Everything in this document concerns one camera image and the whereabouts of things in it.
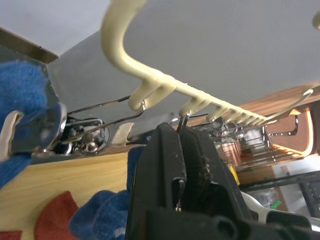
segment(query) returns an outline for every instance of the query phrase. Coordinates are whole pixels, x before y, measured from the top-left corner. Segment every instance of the red sock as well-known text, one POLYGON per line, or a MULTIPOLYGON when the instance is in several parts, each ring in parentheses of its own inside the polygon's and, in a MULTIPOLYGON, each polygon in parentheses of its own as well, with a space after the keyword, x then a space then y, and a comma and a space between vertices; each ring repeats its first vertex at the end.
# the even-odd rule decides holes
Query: red sock
POLYGON ((35 240, 76 240, 69 232, 68 225, 78 208, 69 191, 54 198, 42 210, 37 220, 34 229, 35 240))
POLYGON ((0 231, 0 240, 21 240, 22 231, 0 231))

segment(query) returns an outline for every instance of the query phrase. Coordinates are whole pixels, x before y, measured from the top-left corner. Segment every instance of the blue cloth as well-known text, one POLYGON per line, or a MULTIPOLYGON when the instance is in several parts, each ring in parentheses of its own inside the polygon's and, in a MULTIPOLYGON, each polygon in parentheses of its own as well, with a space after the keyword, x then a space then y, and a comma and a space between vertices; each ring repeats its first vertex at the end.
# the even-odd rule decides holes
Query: blue cloth
MULTIPOLYGON (((0 64, 0 128, 7 115, 18 110, 25 114, 47 106, 46 77, 39 67, 24 62, 0 64)), ((0 189, 31 162, 31 156, 20 154, 0 162, 0 189)))
POLYGON ((144 147, 128 153, 126 190, 96 193, 73 215, 69 230, 80 240, 124 240, 136 165, 144 147))

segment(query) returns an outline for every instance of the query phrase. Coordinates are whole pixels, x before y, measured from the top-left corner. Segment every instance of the metal clip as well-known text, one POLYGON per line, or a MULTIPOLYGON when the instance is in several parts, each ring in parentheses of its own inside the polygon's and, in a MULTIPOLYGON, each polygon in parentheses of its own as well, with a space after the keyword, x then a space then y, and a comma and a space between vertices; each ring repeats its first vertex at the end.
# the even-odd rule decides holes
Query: metal clip
POLYGON ((59 102, 46 110, 26 114, 15 126, 8 154, 49 153, 68 156, 79 152, 83 155, 97 155, 110 144, 111 133, 108 127, 139 117, 146 109, 145 102, 142 101, 141 109, 135 115, 108 123, 98 118, 76 119, 71 115, 120 103, 128 100, 129 97, 84 107, 69 113, 66 106, 59 102))
POLYGON ((190 118, 190 112, 187 112, 184 116, 180 118, 178 127, 176 129, 177 133, 179 133, 181 129, 187 125, 189 118, 190 118))

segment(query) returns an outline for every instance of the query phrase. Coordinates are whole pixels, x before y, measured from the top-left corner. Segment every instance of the hanger rack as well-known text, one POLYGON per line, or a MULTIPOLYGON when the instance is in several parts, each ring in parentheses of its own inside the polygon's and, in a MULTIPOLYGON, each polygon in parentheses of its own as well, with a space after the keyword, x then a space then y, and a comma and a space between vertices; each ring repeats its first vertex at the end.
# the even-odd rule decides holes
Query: hanger rack
POLYGON ((101 25, 102 49, 107 59, 123 72, 142 80, 141 85, 128 99, 128 105, 133 111, 139 111, 142 103, 145 104, 146 109, 149 109, 169 94, 178 92, 190 97, 190 100, 179 111, 181 117, 187 114, 195 114, 208 105, 214 105, 216 106, 215 109, 206 116, 207 122, 223 117, 226 122, 235 121, 243 125, 257 126, 275 122, 314 93, 313 88, 320 86, 317 83, 307 87, 301 93, 301 98, 298 101, 272 116, 265 117, 211 96, 168 74, 149 67, 129 56, 123 44, 130 22, 146 3, 147 0, 113 0, 101 25))

